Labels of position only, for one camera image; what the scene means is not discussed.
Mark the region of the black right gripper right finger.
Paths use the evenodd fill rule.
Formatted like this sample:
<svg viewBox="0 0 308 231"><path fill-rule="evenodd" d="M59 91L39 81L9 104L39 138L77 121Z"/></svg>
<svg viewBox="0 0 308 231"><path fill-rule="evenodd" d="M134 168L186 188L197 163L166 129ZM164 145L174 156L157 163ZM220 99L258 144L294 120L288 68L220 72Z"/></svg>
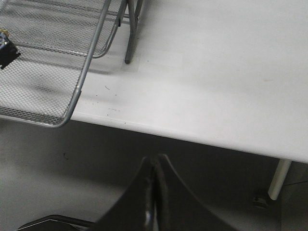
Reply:
<svg viewBox="0 0 308 231"><path fill-rule="evenodd" d="M234 231L206 208L180 178L169 158L154 159L156 219L160 231Z"/></svg>

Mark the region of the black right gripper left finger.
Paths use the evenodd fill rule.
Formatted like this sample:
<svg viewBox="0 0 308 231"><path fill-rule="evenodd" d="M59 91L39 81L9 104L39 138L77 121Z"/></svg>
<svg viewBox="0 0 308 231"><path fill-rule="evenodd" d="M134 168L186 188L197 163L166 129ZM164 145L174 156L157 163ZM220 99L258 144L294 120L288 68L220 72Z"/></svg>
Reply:
<svg viewBox="0 0 308 231"><path fill-rule="evenodd" d="M152 231L154 229L154 166L142 159L132 183L90 231Z"/></svg>

